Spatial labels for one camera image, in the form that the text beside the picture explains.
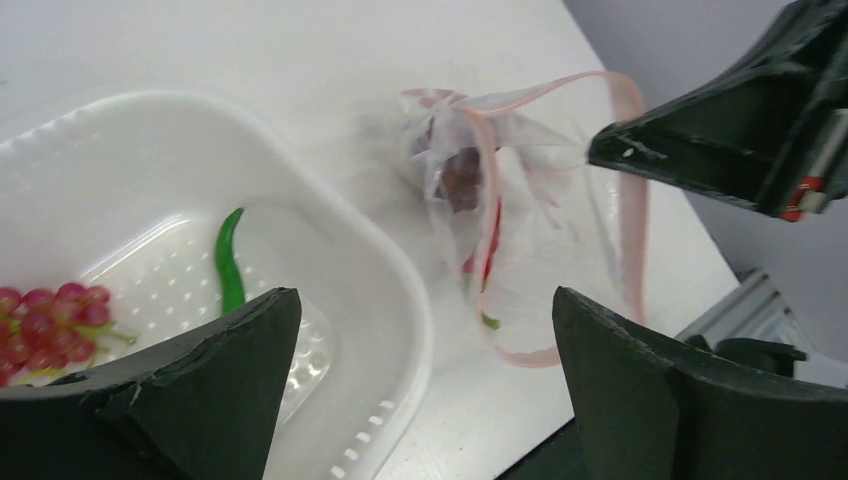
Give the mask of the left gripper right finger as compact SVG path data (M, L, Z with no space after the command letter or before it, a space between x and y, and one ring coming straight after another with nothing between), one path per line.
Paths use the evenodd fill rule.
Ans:
M595 479L843 479L847 391L789 344L683 342L561 287L552 322Z

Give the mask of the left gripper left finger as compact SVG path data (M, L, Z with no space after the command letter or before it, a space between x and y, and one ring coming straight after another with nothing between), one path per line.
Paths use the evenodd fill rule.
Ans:
M45 386L1 392L5 479L259 479L302 318L275 288Z

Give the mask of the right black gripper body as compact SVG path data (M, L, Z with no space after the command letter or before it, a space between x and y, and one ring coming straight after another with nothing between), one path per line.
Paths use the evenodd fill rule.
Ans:
M592 165L789 222L847 195L847 5L796 1L698 89L599 132Z

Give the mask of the red grape bunch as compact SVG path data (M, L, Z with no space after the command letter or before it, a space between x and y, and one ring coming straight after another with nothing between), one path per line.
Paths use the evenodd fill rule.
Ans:
M1 386L46 385L109 361L138 339L121 328L102 285L1 288Z

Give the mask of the red chili pepper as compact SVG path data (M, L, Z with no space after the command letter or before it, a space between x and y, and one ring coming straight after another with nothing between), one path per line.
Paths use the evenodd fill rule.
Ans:
M486 255L486 263L483 271L483 280L481 286L481 292L484 292L487 288L489 277L491 275L491 271L493 268L494 257L499 247L500 242L500 232L501 232L501 218L502 218L502 201L497 201L496 208L496 219L494 226L494 234L493 239L490 242L489 250ZM468 290L471 286L472 274L473 274L473 266L474 266L474 256L471 255L463 264L461 268L462 279L463 279L463 287L465 290ZM481 322L491 330L498 330L501 327L501 322L487 315L485 312L480 313Z

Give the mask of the clear pink zip bag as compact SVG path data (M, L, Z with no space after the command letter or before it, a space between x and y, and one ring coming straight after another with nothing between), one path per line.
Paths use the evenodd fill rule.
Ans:
M588 71L479 96L415 88L400 105L398 168L421 191L467 311L502 360L558 363L551 298L559 287L645 323L648 182L587 157L597 133L644 112L629 77ZM481 292L498 200L500 242ZM486 327L481 312L501 327Z

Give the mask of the white plastic basket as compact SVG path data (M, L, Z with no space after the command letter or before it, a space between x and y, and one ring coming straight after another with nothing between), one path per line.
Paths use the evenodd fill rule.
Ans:
M248 111L188 90L111 89L1 123L1 282L101 284L148 352L220 314L214 245L249 297L303 308L265 475L373 479L415 417L432 365L423 281L383 231Z

